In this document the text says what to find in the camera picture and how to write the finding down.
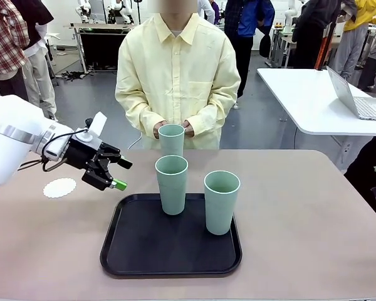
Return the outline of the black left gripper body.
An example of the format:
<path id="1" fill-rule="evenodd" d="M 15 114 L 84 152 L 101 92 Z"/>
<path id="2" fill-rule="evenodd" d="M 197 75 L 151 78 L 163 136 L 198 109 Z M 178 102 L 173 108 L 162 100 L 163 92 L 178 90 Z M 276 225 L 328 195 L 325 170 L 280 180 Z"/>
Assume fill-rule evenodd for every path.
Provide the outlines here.
<path id="1" fill-rule="evenodd" d="M 104 144 L 100 144 L 98 149 L 93 149 L 84 144 L 70 144 L 64 154 L 66 164 L 75 167 L 76 169 L 88 170 L 101 170 L 98 159 L 96 158 L 99 151 L 102 151 Z"/>

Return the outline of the person's right hand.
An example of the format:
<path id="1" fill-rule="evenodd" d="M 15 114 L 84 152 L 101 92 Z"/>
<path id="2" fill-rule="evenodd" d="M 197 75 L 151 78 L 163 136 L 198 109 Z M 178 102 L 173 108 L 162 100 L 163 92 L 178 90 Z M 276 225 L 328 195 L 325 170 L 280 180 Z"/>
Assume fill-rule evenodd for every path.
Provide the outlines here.
<path id="1" fill-rule="evenodd" d="M 154 138 L 159 140 L 159 129 L 166 125 L 167 124 L 167 121 L 166 120 L 163 120 L 161 122 L 158 122 L 154 125 L 154 128 L 153 128 L 153 135 L 154 135 Z"/>

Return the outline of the person's left hand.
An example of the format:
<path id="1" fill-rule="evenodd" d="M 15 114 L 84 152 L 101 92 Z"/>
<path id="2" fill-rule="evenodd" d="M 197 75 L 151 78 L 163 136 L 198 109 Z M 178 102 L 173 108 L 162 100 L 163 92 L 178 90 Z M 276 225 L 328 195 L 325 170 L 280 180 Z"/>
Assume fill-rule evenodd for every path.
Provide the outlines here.
<path id="1" fill-rule="evenodd" d="M 184 123 L 182 124 L 182 126 L 184 128 L 184 132 L 185 132 L 186 137 L 192 138 L 195 135 L 194 129 L 191 126 L 191 124 L 189 123 L 188 120 L 185 120 Z"/>

